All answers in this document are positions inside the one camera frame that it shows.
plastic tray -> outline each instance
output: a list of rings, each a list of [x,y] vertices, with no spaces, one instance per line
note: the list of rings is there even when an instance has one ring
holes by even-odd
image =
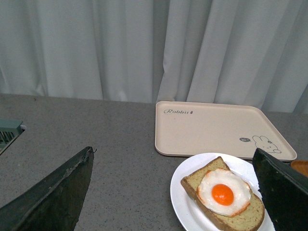
[[[213,103],[158,102],[155,147],[169,156],[223,153],[252,159],[258,147],[283,161],[297,157],[259,109]]]

orange yolk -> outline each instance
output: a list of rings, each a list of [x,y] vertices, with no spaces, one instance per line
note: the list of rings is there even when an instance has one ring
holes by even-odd
[[[231,205],[234,200],[232,190],[224,184],[217,184],[212,189],[212,196],[214,200],[221,205]]]

gray countertop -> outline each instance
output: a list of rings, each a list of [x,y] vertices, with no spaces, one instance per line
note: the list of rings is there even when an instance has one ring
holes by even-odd
[[[297,158],[308,160],[308,115],[265,115]],[[0,207],[92,146],[92,178],[75,230],[184,230],[169,187],[187,158],[156,151],[155,104],[0,94],[0,118],[26,126],[0,155]]]

curtain fold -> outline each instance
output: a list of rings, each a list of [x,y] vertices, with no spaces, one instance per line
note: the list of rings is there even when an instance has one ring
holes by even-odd
[[[0,92],[308,113],[306,0],[0,2]]]

rabbit logo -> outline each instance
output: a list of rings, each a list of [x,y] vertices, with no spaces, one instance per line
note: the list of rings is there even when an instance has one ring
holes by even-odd
[[[265,136],[253,136],[252,139],[256,142],[257,148],[260,148],[267,153],[281,153],[278,147]]]

